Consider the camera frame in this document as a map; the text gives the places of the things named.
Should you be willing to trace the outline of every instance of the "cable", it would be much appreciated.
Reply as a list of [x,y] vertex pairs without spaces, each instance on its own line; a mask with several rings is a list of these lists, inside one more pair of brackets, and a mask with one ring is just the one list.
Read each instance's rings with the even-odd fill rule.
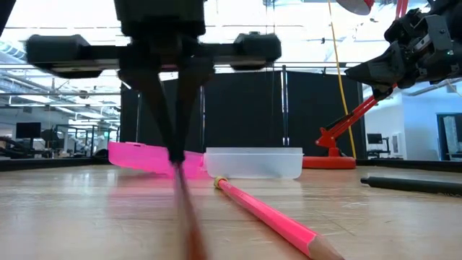
[[454,87],[453,84],[450,83],[449,81],[447,81],[447,82],[448,82],[448,86],[449,86],[450,88],[452,88],[452,89],[454,90],[454,92],[457,93],[457,95],[459,95],[459,97],[462,98],[462,94],[459,93],[459,92],[457,91],[456,87]]
[[[344,85],[343,85],[343,82],[341,81],[341,75],[340,75],[339,52],[337,51],[337,44],[336,44],[336,39],[335,39],[334,21],[332,19],[331,0],[327,0],[327,3],[329,5],[329,15],[331,16],[332,40],[334,40],[334,53],[335,53],[335,60],[337,63],[337,74],[339,75],[341,101],[344,104],[345,116],[347,116],[349,113],[348,113],[347,102],[345,101]],[[356,159],[356,149],[354,147],[353,132],[352,132],[351,126],[348,127],[348,132],[349,132],[349,141],[352,143],[353,158]]]
[[[273,1],[273,4],[272,6],[270,7],[273,9],[273,14],[272,14],[272,17],[273,17],[273,33],[276,34],[276,21],[274,20],[274,16],[275,16],[275,13],[276,13],[276,5],[274,4],[274,1]],[[268,19],[268,5],[265,6],[265,12],[266,12],[266,18]],[[268,34],[268,20],[266,20],[265,22],[265,34]],[[270,118],[270,127],[269,127],[269,139],[272,140],[273,136],[274,136],[274,88],[275,88],[275,84],[274,84],[274,79],[275,79],[275,74],[276,74],[276,69],[274,68],[274,64],[271,68],[269,67],[265,67],[265,81],[268,82],[268,77],[267,77],[267,72],[272,72],[271,74],[271,118]]]

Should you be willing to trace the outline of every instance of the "pencil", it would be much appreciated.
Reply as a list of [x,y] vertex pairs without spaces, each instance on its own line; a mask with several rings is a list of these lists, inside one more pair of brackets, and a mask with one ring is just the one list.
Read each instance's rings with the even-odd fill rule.
[[310,259],[344,260],[323,236],[234,187],[227,182],[226,178],[215,178],[214,185],[240,206],[265,222]]

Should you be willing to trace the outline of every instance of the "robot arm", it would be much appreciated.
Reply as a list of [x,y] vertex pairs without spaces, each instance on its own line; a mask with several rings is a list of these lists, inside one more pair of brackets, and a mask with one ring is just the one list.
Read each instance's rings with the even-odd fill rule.
[[[98,77],[119,69],[118,77],[140,91],[149,104],[170,161],[184,161],[184,144],[196,92],[214,65],[235,70],[262,69],[281,56],[277,36],[241,34],[234,43],[201,43],[206,32],[204,0],[114,0],[127,46],[90,45],[81,35],[33,35],[26,42],[27,62],[67,79]],[[177,114],[167,112],[160,72],[178,72]]]
[[386,30],[388,49],[347,69],[346,75],[372,86],[376,100],[417,82],[462,77],[462,1],[430,1],[431,10],[412,9]]

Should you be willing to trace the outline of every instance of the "wooden surface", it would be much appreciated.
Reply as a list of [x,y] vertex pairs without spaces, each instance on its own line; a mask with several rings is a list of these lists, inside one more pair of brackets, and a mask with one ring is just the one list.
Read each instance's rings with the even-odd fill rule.
[[[462,174],[306,170],[296,181],[230,180],[324,234],[346,258],[462,256],[462,198],[368,188],[359,178],[462,182]],[[212,259],[305,259],[212,188],[190,181]],[[0,173],[0,259],[175,259],[171,180],[112,166]]]

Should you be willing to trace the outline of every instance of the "black partition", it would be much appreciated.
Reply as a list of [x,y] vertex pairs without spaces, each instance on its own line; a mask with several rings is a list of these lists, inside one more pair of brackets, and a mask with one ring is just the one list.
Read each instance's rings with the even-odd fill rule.
[[[362,102],[362,88],[346,77],[342,77],[346,106],[351,112]],[[307,72],[287,72],[288,136],[291,147],[302,147],[307,156],[326,155],[327,150],[315,145],[321,136],[320,127],[325,127],[345,115],[337,75]],[[353,127],[357,158],[365,158],[364,120]],[[348,131],[337,140],[341,151],[352,156]]]
[[217,74],[205,86],[205,147],[281,147],[280,71]]
[[136,142],[138,92],[121,86],[121,142]]
[[[164,82],[165,97],[167,98],[167,105],[169,114],[174,122],[175,115],[175,101],[177,93],[177,80],[168,80]],[[198,91],[196,102],[193,106],[191,113],[191,122],[189,126],[188,137],[186,138],[185,149],[192,152],[203,152],[201,141],[201,109],[200,109],[200,92]],[[141,95],[141,107],[139,109],[139,122],[138,122],[138,141],[140,143],[156,146],[164,146],[160,131],[154,117],[149,110],[149,106]]]

